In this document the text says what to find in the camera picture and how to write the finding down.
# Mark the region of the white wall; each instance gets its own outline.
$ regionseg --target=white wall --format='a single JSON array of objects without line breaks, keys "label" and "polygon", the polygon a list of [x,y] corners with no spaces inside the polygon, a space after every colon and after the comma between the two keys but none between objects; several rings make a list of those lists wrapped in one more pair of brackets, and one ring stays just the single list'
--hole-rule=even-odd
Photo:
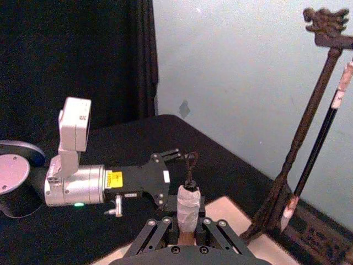
[{"label": "white wall", "polygon": [[[349,1],[155,0],[159,114],[185,121],[271,178],[279,173],[327,57],[305,30],[306,7]],[[353,35],[353,22],[344,34]],[[289,175],[292,189],[314,144],[344,65],[328,84]],[[302,198],[353,229],[353,91],[348,91]]]}]

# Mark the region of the black curtain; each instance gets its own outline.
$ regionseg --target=black curtain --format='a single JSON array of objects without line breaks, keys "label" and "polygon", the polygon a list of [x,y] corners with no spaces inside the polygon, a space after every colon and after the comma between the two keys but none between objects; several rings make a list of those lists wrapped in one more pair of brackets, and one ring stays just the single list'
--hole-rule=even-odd
[{"label": "black curtain", "polygon": [[154,116],[151,1],[9,2],[1,17],[0,139],[58,137],[68,96],[92,100],[93,129]]}]

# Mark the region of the metal bolt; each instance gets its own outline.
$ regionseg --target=metal bolt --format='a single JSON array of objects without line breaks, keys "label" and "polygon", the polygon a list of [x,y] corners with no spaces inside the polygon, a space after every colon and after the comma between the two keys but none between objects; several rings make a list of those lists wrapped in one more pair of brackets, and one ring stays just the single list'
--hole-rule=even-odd
[{"label": "metal bolt", "polygon": [[208,218],[204,218],[204,224],[209,225],[211,223],[211,220]]},{"label": "metal bolt", "polygon": [[171,222],[171,219],[170,219],[170,218],[164,218],[164,219],[163,219],[163,222],[164,222],[165,224],[169,224],[169,223]]},{"label": "metal bolt", "polygon": [[174,247],[172,247],[171,251],[172,251],[173,254],[179,254],[180,253],[180,248],[174,246]]},{"label": "metal bolt", "polygon": [[208,248],[207,247],[200,247],[200,252],[202,254],[207,254],[208,253]]},{"label": "metal bolt", "polygon": [[226,225],[227,225],[227,223],[224,222],[224,221],[219,221],[218,224],[219,224],[220,226],[226,226]]},{"label": "metal bolt", "polygon": [[156,225],[156,221],[150,220],[150,221],[148,221],[148,225],[154,226],[154,225]]}]

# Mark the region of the black table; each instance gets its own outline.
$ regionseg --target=black table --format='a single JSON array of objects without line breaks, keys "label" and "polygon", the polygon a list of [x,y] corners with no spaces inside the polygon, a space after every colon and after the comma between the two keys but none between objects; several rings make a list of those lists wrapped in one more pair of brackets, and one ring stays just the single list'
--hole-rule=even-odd
[{"label": "black table", "polygon": [[[58,139],[39,143],[48,157]],[[195,128],[172,115],[161,115],[92,131],[81,165],[144,164],[151,153],[179,148],[200,155],[193,177],[209,203],[229,196],[249,217],[266,198],[271,180]],[[185,161],[168,162],[169,194],[185,180]],[[34,185],[42,188],[43,179]],[[10,219],[0,213],[0,264],[87,264],[134,240],[149,218],[157,216],[148,199],[124,201],[122,218],[103,215],[112,204],[49,208]]]}]

